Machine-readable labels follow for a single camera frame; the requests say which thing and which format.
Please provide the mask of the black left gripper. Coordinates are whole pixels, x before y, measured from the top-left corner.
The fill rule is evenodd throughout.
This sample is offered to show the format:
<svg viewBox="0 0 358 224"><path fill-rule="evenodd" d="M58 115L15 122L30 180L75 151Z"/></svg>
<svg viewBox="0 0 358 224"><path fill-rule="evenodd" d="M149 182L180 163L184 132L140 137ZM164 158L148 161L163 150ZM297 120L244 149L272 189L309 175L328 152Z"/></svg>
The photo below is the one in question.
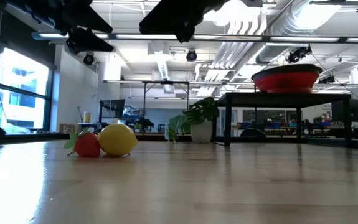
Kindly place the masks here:
<svg viewBox="0 0 358 224"><path fill-rule="evenodd" d="M66 48L70 53L112 52L114 47L91 31L108 34L113 31L111 25L91 8L91 3L87 0L23 0L19 5L39 24L47 24L62 36L69 34Z"/></svg>

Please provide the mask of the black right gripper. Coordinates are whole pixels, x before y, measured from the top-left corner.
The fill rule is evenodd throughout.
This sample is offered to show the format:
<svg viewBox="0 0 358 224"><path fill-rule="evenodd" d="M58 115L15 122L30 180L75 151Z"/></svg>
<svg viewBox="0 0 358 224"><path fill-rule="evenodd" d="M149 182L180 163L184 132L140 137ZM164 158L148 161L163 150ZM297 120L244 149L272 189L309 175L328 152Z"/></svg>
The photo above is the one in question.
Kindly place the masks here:
<svg viewBox="0 0 358 224"><path fill-rule="evenodd" d="M192 39L195 27L227 0L160 0L139 23L141 34L175 34L180 43Z"/></svg>

